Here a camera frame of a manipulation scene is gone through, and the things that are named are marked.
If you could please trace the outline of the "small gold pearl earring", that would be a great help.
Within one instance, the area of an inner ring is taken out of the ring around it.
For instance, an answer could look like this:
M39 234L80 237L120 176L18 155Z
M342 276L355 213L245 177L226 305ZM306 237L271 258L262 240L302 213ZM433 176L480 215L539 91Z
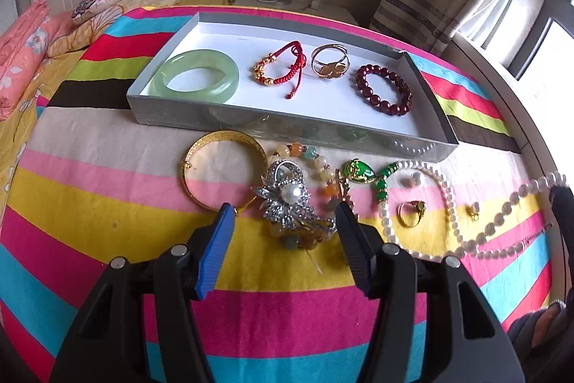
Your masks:
M480 218L481 205L478 201L467 206L467 214L472 221L478 221Z

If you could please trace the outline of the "yellow shell pattern pillow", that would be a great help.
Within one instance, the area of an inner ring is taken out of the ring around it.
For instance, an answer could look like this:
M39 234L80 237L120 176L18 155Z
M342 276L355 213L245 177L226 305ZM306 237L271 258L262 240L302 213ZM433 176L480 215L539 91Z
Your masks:
M95 42L118 18L141 7L169 7L179 0L122 0L94 17L73 26L67 34L55 38L47 49L47 57L64 55L67 52L79 51Z

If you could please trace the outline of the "green jade bangle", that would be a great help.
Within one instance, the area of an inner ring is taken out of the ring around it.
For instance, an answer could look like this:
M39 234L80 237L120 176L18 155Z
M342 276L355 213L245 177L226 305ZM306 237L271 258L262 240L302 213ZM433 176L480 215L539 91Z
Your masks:
M148 94L221 104L239 85L236 63L221 51L185 51L167 59L150 81Z

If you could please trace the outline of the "grey shallow jewelry box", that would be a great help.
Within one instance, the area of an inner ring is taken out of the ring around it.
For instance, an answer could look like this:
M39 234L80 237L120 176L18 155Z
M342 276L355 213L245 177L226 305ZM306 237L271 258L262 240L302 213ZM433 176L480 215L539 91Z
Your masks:
M306 66L285 84L263 85L255 79L255 65L274 52L264 68L268 78L285 75L295 57L288 46L297 41L307 61L347 64L339 78L322 79ZM167 99L148 94L153 75L167 59L185 51L213 50L237 65L239 85L225 103ZM398 75L411 93L410 111L390 116L377 110L355 85L364 65ZM420 158L439 162L459 145L450 121L430 85L400 48L334 27L283 18L240 13L198 13L167 41L127 91L134 118L145 125L194 130L234 129L252 136L293 138L318 146Z

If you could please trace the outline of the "striped colourful bed cover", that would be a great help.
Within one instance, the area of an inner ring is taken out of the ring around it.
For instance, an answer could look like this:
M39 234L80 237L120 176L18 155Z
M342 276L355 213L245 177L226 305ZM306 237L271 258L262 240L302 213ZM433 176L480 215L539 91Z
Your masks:
M108 261L156 258L213 219L186 195L180 161L198 132L139 125L127 89L161 47L199 11L137 9L91 47L40 109L15 168L1 227L1 326L40 381L47 382L65 335ZM451 180L461 233L492 220L529 179L502 114L470 75L407 47L461 141L439 164ZM441 191L429 178L389 181L390 213L406 248L454 250ZM414 232L398 202L426 201ZM478 201L480 218L467 206ZM311 251L289 251L270 234L261 201L240 213L215 291L193 303L218 382L351 382L377 315L353 284L335 236ZM552 265L546 236L518 255L465 258L503 328L546 305Z

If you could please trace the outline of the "folded pink floral quilt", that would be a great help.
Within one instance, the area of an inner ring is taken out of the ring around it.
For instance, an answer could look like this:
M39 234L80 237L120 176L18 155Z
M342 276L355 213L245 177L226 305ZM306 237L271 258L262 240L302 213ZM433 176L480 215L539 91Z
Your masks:
M36 0L1 36L1 121L17 108L49 45L73 26L71 14L51 14L46 0Z

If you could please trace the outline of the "silver pearl brooch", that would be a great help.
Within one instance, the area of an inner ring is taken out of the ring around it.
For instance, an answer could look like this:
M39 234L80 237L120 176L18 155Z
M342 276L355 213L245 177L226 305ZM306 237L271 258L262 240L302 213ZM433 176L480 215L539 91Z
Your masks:
M281 237L295 237L302 247L305 236L317 242L328 240L336 231L333 218L322 218L310 204L306 175L295 162L277 159L268 166L262 183L252 191L262 199L263 217Z

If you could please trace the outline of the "yellow floral bed sheet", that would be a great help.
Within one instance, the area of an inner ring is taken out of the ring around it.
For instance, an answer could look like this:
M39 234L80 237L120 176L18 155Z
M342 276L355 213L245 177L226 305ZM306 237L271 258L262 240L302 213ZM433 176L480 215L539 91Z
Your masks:
M228 3L228 0L179 0L173 6L225 6ZM5 121L1 121L2 206L7 203L15 168L41 114L40 109L47 105L57 87L80 60L84 49L56 57L47 57L46 53L17 108Z

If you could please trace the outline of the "gold bangle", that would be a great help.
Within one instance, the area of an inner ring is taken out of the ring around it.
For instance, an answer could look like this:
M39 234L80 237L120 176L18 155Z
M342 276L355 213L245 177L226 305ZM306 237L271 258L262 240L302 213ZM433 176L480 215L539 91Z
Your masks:
M216 212L228 203L239 214L255 201L251 187L267 169L267 154L257 140L219 130L191 145L180 163L180 177L186 195L198 207Z

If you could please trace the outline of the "white nightstand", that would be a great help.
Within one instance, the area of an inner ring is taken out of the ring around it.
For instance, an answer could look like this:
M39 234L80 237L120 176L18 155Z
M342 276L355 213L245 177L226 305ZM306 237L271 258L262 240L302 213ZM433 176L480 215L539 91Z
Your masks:
M295 13L315 15L316 17L329 18L352 25L358 24L357 20L353 18L353 15L346 8L319 1L261 2L259 0L235 0L234 6L294 11Z

